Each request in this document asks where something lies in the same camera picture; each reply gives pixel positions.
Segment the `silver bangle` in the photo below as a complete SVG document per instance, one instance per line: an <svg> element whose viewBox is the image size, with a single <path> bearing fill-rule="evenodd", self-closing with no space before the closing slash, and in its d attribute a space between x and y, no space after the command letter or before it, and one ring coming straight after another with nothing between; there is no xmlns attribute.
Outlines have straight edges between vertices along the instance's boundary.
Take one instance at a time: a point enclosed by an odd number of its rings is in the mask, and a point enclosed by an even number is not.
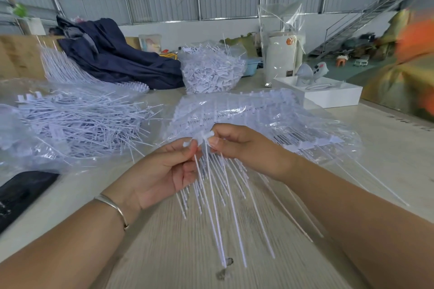
<svg viewBox="0 0 434 289"><path fill-rule="evenodd" d="M109 206L112 206L114 209L116 209L121 214L122 219L124 220L124 231L127 231L127 228L129 226L127 219L125 218L124 214L122 213L121 208L119 208L119 206L117 204L115 204L112 199L110 199L109 197L106 197L103 194L96 196L94 199L101 201L101 202L104 202L105 204L108 204Z"/></svg>

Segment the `person's right hand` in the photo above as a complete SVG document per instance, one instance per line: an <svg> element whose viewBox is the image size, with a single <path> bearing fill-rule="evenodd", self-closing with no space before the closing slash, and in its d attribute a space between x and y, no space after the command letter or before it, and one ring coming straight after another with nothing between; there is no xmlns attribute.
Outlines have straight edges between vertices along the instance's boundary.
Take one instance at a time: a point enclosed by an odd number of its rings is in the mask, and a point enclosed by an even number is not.
<svg viewBox="0 0 434 289"><path fill-rule="evenodd" d="M287 176L296 162L296 154L249 127L216 123L212 131L208 141L214 150L276 180Z"/></svg>

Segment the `metal stair railing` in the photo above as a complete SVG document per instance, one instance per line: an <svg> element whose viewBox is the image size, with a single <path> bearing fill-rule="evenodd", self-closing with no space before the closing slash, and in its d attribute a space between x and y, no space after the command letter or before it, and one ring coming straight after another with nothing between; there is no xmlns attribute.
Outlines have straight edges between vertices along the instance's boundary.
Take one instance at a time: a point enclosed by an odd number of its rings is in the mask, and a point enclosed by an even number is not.
<svg viewBox="0 0 434 289"><path fill-rule="evenodd" d="M381 3L379 3L379 0L376 0L373 3L371 3L368 7L365 7L361 11L357 10L355 8L351 12L347 13L342 18L340 18L337 22L335 22L334 24L330 25L326 29L326 31L325 31L324 42L322 43L323 48L322 48L321 56L326 51L326 46L329 43L331 43L334 40L336 40L337 38L341 37L347 30L349 30L349 29L353 28L355 25L361 23L363 19L366 19L366 17L369 17L373 13L377 13L374 17L372 17L372 18L369 19L369 21L373 20L379 14L383 13L384 11L386 11L387 9L393 7L396 3L399 2L399 0L395 0L394 2L390 3L388 5L388 7L384 7L384 5L387 4L389 1L391 1L391 0L383 0ZM329 33L330 29L333 26L335 26L336 24L338 24L339 22L341 22L345 18L346 18L346 21L344 23L342 23L338 28L334 29L332 32Z"/></svg>

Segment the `blue bin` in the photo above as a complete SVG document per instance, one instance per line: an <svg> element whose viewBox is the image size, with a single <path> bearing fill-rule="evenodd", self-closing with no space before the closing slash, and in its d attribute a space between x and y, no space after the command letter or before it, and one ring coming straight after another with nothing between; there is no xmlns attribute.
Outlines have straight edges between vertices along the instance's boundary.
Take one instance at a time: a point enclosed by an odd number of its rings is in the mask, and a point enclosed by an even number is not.
<svg viewBox="0 0 434 289"><path fill-rule="evenodd" d="M247 69L244 72L243 77L253 76L256 73L258 64L262 62L262 57L249 58L247 60Z"/></svg>

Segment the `navy blue cloth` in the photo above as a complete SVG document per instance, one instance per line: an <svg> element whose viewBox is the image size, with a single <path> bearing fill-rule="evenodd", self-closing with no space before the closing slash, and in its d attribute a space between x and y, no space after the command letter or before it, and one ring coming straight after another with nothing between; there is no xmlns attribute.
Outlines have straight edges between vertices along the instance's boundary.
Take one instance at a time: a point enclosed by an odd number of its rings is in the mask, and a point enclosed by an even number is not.
<svg viewBox="0 0 434 289"><path fill-rule="evenodd" d="M59 45L87 73L106 82L140 81L151 89L183 87L181 62L139 51L127 44L122 31L111 18L71 23L58 18L62 29L79 28L89 35L98 50L84 37L59 39Z"/></svg>

